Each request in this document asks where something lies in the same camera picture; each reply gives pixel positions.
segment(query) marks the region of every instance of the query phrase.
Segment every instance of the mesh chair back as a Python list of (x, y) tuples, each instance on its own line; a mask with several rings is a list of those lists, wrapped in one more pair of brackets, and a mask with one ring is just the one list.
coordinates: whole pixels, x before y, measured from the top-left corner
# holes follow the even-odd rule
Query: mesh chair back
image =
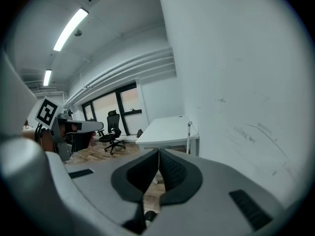
[(120, 119), (120, 115), (119, 114), (110, 115), (110, 116), (107, 117), (108, 133), (110, 133), (111, 129), (114, 128), (115, 129), (115, 133), (118, 136), (120, 136), (120, 134), (122, 132), (119, 129), (119, 119)]

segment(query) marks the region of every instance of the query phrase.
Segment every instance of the white wall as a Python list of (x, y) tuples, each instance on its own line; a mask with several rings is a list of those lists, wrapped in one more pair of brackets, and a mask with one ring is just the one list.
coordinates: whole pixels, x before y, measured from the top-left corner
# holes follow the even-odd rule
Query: white wall
[(184, 114), (182, 91), (174, 72), (142, 79), (140, 84), (149, 123)]
[(72, 117), (74, 120), (85, 120), (82, 105), (75, 105), (70, 107), (70, 109), (73, 112)]
[(294, 12), (283, 0), (161, 4), (200, 156), (285, 207), (300, 198), (314, 161), (314, 49)]
[(169, 47), (169, 44), (167, 42), (165, 26), (149, 29), (124, 39), (118, 44), (104, 50), (103, 54), (99, 54), (98, 57), (81, 72), (81, 75), (78, 74), (73, 79), (69, 87), (69, 96), (106, 69), (135, 56), (167, 47)]
[[(48, 98), (53, 100), (54, 102), (58, 103), (60, 106), (63, 106), (63, 96), (62, 95), (49, 95)], [(35, 120), (36, 113), (40, 107), (40, 104), (42, 103), (43, 97), (39, 98), (33, 109), (31, 110), (29, 116), (28, 116), (28, 121), (29, 125), (32, 126), (33, 128), (36, 128), (38, 125), (38, 121)]]

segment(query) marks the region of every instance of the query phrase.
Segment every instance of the window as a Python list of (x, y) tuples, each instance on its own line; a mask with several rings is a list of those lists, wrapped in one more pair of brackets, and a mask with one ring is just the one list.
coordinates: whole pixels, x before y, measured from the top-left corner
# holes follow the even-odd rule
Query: window
[(121, 116), (119, 129), (122, 135), (136, 135), (143, 129), (143, 116), (136, 83), (101, 95), (82, 105), (85, 120), (101, 121), (107, 130), (108, 112), (116, 110)]

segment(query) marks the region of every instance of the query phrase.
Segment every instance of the wall scuff mark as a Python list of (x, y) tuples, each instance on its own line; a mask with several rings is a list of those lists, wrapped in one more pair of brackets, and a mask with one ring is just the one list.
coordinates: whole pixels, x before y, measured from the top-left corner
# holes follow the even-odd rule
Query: wall scuff mark
[(261, 95), (264, 99), (262, 100), (262, 102), (267, 102), (270, 99), (270, 96), (267, 95)]
[(242, 129), (234, 127), (234, 130), (239, 133), (241, 136), (243, 136), (246, 140), (248, 138), (248, 140), (250, 140), (252, 143), (255, 142), (254, 138), (250, 135), (248, 135), (247, 133), (245, 133)]
[(282, 152), (282, 154), (287, 158), (287, 159), (289, 159), (287, 156), (286, 156), (286, 154), (284, 153), (284, 151), (279, 147), (279, 145), (274, 141), (274, 140), (272, 140), (272, 138), (270, 137), (270, 136), (268, 136), (268, 134), (266, 134), (266, 132), (265, 131), (263, 131), (262, 129), (260, 129), (259, 127), (256, 127), (256, 126), (254, 126), (254, 125), (250, 125), (250, 124), (246, 124), (247, 126), (250, 126), (250, 127), (253, 127), (253, 128), (257, 128), (258, 130), (260, 130), (266, 137), (268, 137), (277, 147), (278, 147), (278, 149), (280, 149), (280, 151)]
[(258, 123), (258, 127), (261, 128), (262, 130), (264, 130), (268, 135), (272, 135), (272, 132), (269, 128), (267, 128), (266, 126), (262, 125), (261, 123)]
[(219, 101), (219, 102), (221, 102), (221, 103), (225, 103), (226, 102), (226, 100), (224, 99), (224, 98), (222, 98), (222, 99), (216, 99), (216, 101)]

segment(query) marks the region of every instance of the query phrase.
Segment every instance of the ceiling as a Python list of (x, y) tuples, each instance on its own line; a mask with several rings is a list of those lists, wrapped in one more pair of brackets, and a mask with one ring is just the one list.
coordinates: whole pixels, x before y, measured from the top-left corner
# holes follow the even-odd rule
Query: ceiling
[[(60, 52), (53, 47), (76, 11), (89, 14)], [(75, 73), (110, 43), (164, 22), (159, 0), (33, 0), (21, 13), (7, 38), (7, 52), (21, 78), (42, 84), (52, 69), (50, 86), (66, 90)]]

